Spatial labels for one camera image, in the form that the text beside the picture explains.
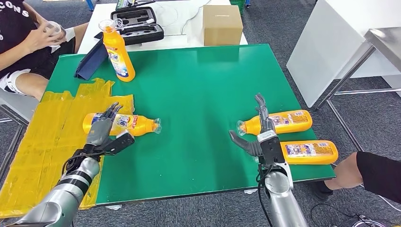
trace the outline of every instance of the white cable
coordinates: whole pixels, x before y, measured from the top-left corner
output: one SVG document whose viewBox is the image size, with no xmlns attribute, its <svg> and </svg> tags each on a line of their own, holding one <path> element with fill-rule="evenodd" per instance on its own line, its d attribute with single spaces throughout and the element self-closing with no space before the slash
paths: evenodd
<svg viewBox="0 0 401 227">
<path fill-rule="evenodd" d="M 177 22 L 177 20 L 178 20 L 178 10 L 177 10 L 175 7 L 171 7 L 171 6 L 166 6 L 166 7 L 164 7 L 164 6 L 160 5 L 157 1 L 154 2 L 154 3 L 155 3 L 156 5 L 158 5 L 159 8 L 161 8 L 162 10 L 164 10 L 164 12 L 157 12 L 158 15 L 166 15 L 165 12 L 168 11 L 168 10 L 167 10 L 168 8 L 172 8 L 172 9 L 174 9 L 174 11 L 175 11 L 175 20 L 174 20 L 173 22 L 171 22 L 170 24 L 161 24 L 160 21 L 158 21 L 158 23 L 159 23 L 160 26 L 162 26 L 162 27 L 167 27 L 167 26 L 173 25 L 173 24 L 175 24 L 175 23 Z"/>
<path fill-rule="evenodd" d="M 372 226 L 378 226 L 378 227 L 386 227 L 383 224 L 374 220 L 359 220 L 352 227 L 358 227 L 360 225 L 367 225 L 367 224 L 372 224 Z"/>
<path fill-rule="evenodd" d="M 382 200 L 384 200 L 387 204 L 389 204 L 390 207 L 392 207 L 394 210 L 396 210 L 396 211 L 398 211 L 398 212 L 401 212 L 401 209 L 398 209 L 397 207 L 393 206 L 386 198 L 384 198 L 384 197 L 381 196 L 381 195 L 377 195 L 377 196 L 379 196 Z"/>
<path fill-rule="evenodd" d="M 205 4 L 199 6 L 198 11 L 196 12 L 196 14 L 195 14 L 193 17 L 191 17 L 191 18 L 189 18 L 188 20 L 186 20 L 185 24 L 184 24 L 183 27 L 181 28 L 181 35 L 183 35 L 183 33 L 184 33 L 184 28 L 185 28 L 185 26 L 187 25 L 188 21 L 194 19 L 194 18 L 199 14 L 199 10 L 200 10 L 202 7 L 204 7 L 205 5 L 209 4 L 210 1 L 212 1 L 212 0 L 208 0 L 208 2 L 206 2 Z"/>
</svg>

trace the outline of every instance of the lying bottle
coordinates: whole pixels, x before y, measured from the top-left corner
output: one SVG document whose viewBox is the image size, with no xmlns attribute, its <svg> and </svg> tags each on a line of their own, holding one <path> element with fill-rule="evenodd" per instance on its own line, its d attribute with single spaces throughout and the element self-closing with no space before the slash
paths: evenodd
<svg viewBox="0 0 401 227">
<path fill-rule="evenodd" d="M 102 113 L 88 113 L 85 116 L 82 128 L 86 134 L 89 133 L 90 127 L 99 120 L 101 115 Z M 128 130 L 132 136 L 141 136 L 148 132 L 159 134 L 162 130 L 162 125 L 160 118 L 151 120 L 140 115 L 117 114 L 110 135 L 119 135 L 124 130 Z"/>
<path fill-rule="evenodd" d="M 327 140 L 280 142 L 284 159 L 289 164 L 331 164 L 338 159 L 338 150 Z"/>
<path fill-rule="evenodd" d="M 277 134 L 306 131 L 312 126 L 312 118 L 306 110 L 294 110 L 280 113 L 269 114 L 274 122 Z M 259 116 L 253 117 L 248 121 L 237 122 L 238 135 L 245 134 L 258 135 L 261 133 L 261 121 Z"/>
</svg>

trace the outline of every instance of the standing bottle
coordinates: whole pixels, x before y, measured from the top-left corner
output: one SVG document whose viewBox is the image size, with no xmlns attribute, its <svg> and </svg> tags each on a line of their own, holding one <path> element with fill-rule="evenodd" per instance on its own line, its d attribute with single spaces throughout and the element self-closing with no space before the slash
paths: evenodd
<svg viewBox="0 0 401 227">
<path fill-rule="evenodd" d="M 102 20 L 99 23 L 99 28 L 103 31 L 103 44 L 118 79 L 130 82 L 135 77 L 135 70 L 125 49 L 124 39 L 115 30 L 115 22 L 110 19 Z"/>
</svg>

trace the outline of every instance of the bottle label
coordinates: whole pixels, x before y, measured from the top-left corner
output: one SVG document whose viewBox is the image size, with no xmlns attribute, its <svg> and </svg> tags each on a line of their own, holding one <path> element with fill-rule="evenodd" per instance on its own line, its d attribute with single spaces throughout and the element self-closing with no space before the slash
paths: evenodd
<svg viewBox="0 0 401 227">
<path fill-rule="evenodd" d="M 280 117 L 278 115 L 269 116 L 269 118 L 273 120 L 274 126 L 288 125 L 290 122 L 288 118 Z"/>
<path fill-rule="evenodd" d="M 315 157 L 332 155 L 333 151 L 328 143 L 307 143 L 286 145 L 289 157 Z"/>
<path fill-rule="evenodd" d="M 288 114 L 288 118 L 291 119 L 291 122 L 295 124 L 308 121 L 306 114 L 304 114 L 302 111 Z"/>
<path fill-rule="evenodd" d="M 101 113 L 96 113 L 96 114 L 93 116 L 93 118 L 92 118 L 92 123 L 91 123 L 91 125 L 92 125 L 93 123 L 97 122 L 97 121 L 99 120 L 100 116 L 102 116 Z"/>
<path fill-rule="evenodd" d="M 128 77 L 127 66 L 125 65 L 125 62 L 122 60 L 122 58 L 117 54 L 117 48 L 106 46 L 106 49 L 115 73 L 120 77 Z"/>
<path fill-rule="evenodd" d="M 92 118 L 92 123 L 97 122 L 100 119 L 102 113 L 96 113 Z M 135 128 L 138 121 L 138 115 L 125 115 L 125 114 L 118 114 L 115 119 L 114 123 L 122 128 Z"/>
</svg>

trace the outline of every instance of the metal table leg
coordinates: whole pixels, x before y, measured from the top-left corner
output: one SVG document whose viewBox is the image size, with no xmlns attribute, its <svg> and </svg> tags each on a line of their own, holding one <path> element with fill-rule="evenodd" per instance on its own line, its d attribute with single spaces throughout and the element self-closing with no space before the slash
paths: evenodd
<svg viewBox="0 0 401 227">
<path fill-rule="evenodd" d="M 9 117 L 9 119 L 14 120 L 15 122 L 18 123 L 17 131 L 14 134 L 14 137 L 13 137 L 11 144 L 6 152 L 4 160 L 0 165 L 0 180 L 1 180 L 7 170 L 7 167 L 10 163 L 12 155 L 16 149 L 17 142 L 18 142 L 19 137 L 21 136 L 22 130 L 23 130 L 24 126 L 27 126 L 27 123 L 25 121 L 21 120 L 21 118 L 15 116 L 9 110 L 5 109 L 2 105 L 0 105 L 0 111 L 3 112 L 5 115 L 7 115 L 7 117 Z"/>
<path fill-rule="evenodd" d="M 317 109 L 320 109 L 321 106 L 324 105 L 328 99 L 330 99 L 340 88 L 344 85 L 344 83 L 351 78 L 352 75 L 361 67 L 361 65 L 375 52 L 375 48 L 371 45 L 369 49 L 362 55 L 362 57 L 352 66 L 351 69 L 345 74 L 345 76 L 334 86 L 334 88 L 328 93 L 328 95 L 317 105 Z"/>
<path fill-rule="evenodd" d="M 331 100 L 327 100 L 327 104 L 333 110 L 334 115 L 336 115 L 337 119 L 339 120 L 341 126 L 344 128 L 345 132 L 351 139 L 352 143 L 355 145 L 358 151 L 363 151 L 362 146 L 359 144 L 358 140 L 355 138 L 354 134 L 352 134 L 351 129 L 347 126 L 344 119 L 341 117 L 340 113 L 337 111 L 336 107 L 333 105 Z"/>
<path fill-rule="evenodd" d="M 93 11 L 95 9 L 95 7 L 93 7 L 92 0 L 87 0 L 87 4 L 88 4 L 88 7 L 89 7 L 89 11 Z"/>
<path fill-rule="evenodd" d="M 338 90 L 341 89 L 341 87 L 345 84 L 345 82 L 352 77 L 352 75 L 361 67 L 361 65 L 375 52 L 375 48 L 370 45 L 369 49 L 362 55 L 362 57 L 349 69 L 349 71 L 345 74 L 345 76 L 334 86 L 334 88 L 328 93 L 328 95 L 317 105 L 316 109 L 320 109 L 325 102 L 329 105 L 331 110 L 334 112 L 334 115 L 336 118 L 339 120 L 341 126 L 344 128 L 345 132 L 351 139 L 352 143 L 355 145 L 358 151 L 363 151 L 361 145 L 357 141 L 357 138 L 355 138 L 354 134 L 352 134 L 351 130 L 345 123 L 344 119 L 341 117 L 340 113 L 337 111 L 336 107 L 334 104 L 331 102 L 331 98 L 333 95 L 345 95 L 345 94 L 357 94 L 356 92 L 360 93 L 368 93 L 366 90 L 361 90 L 361 91 L 341 91 L 339 92 Z"/>
</svg>

